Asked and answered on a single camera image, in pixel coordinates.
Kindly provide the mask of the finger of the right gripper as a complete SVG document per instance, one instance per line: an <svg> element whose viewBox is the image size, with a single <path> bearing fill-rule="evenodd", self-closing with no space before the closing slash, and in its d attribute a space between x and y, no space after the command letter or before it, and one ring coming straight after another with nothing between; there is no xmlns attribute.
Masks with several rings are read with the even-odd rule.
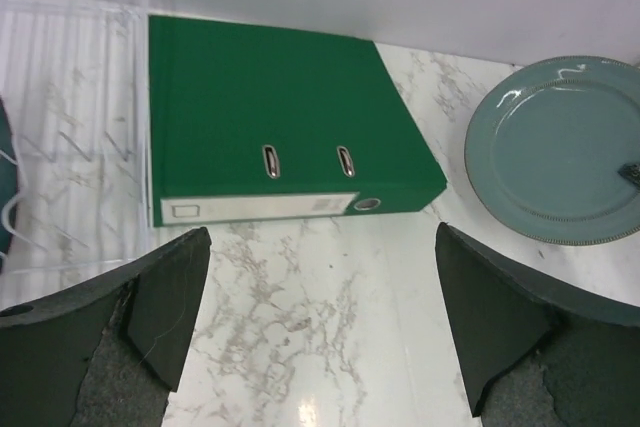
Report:
<svg viewBox="0 0 640 427"><path fill-rule="evenodd" d="M640 180L640 163L626 163L618 169L618 174L625 180Z"/></svg>

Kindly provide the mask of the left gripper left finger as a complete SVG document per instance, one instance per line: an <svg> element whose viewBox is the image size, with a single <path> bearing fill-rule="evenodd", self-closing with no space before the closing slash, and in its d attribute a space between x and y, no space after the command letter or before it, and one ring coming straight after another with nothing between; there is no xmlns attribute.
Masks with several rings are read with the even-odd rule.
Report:
<svg viewBox="0 0 640 427"><path fill-rule="evenodd" d="M210 260L206 228L1 312L4 426L159 426Z"/></svg>

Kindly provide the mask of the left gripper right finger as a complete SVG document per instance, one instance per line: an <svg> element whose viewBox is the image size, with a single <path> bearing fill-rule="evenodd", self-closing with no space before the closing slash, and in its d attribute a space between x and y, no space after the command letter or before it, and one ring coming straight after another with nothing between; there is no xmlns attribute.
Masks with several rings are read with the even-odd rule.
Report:
<svg viewBox="0 0 640 427"><path fill-rule="evenodd" d="M470 413L485 426L636 426L639 309L442 223L436 266Z"/></svg>

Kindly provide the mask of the light blue plate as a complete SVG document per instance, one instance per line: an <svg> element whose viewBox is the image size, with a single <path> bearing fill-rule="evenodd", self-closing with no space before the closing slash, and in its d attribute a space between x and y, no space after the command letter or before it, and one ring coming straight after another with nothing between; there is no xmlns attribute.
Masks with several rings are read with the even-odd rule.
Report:
<svg viewBox="0 0 640 427"><path fill-rule="evenodd" d="M571 55L525 66L472 115L464 163L481 204L531 239L565 246L639 230L639 187L620 171L639 162L639 70Z"/></svg>

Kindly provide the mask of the dark teal plate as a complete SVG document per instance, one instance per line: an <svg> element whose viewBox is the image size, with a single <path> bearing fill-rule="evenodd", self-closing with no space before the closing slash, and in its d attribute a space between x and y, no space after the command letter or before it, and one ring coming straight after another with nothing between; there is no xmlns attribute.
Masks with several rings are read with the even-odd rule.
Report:
<svg viewBox="0 0 640 427"><path fill-rule="evenodd" d="M4 102L1 102L1 208L18 193L18 167L13 163L15 149L12 137ZM12 239L13 234L1 225L1 268L4 268L5 256L9 253Z"/></svg>

